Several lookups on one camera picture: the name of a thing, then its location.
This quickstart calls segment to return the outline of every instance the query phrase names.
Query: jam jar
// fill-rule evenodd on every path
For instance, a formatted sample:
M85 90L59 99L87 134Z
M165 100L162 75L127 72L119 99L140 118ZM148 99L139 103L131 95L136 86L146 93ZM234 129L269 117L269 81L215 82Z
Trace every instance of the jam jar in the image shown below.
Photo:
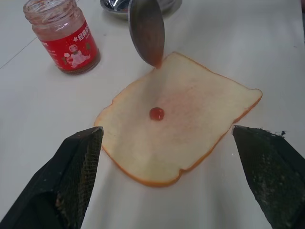
M80 74L99 63L99 49L75 0L29 0L23 12L61 71Z

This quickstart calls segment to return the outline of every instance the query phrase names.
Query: metal spoon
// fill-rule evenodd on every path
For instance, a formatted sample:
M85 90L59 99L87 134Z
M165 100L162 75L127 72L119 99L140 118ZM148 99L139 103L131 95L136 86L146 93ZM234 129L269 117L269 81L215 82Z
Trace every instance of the metal spoon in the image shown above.
M131 0L128 24L133 44L148 64L159 67L162 62L165 30L157 0Z

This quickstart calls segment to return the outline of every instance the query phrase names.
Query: white bread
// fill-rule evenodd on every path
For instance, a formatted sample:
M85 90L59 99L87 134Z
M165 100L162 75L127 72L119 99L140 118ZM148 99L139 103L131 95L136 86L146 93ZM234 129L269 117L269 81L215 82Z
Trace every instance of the white bread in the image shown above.
M116 96L95 126L103 126L102 147L127 175L162 187L198 165L261 97L174 52ZM154 107L163 120L150 119Z

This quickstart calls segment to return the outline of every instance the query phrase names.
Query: red label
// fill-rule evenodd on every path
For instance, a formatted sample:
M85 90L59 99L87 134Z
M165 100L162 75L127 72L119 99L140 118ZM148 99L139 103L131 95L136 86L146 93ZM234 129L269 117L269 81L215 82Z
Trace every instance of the red label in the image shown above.
M98 54L87 22L68 37L41 43L56 65L63 70L79 69L90 63Z

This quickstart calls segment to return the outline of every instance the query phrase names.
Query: jam drop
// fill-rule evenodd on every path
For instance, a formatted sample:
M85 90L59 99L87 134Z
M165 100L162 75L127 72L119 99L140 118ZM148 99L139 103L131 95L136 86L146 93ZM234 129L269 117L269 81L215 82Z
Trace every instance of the jam drop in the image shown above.
M164 110L159 107L155 107L150 110L149 117L154 121L161 121L164 118Z

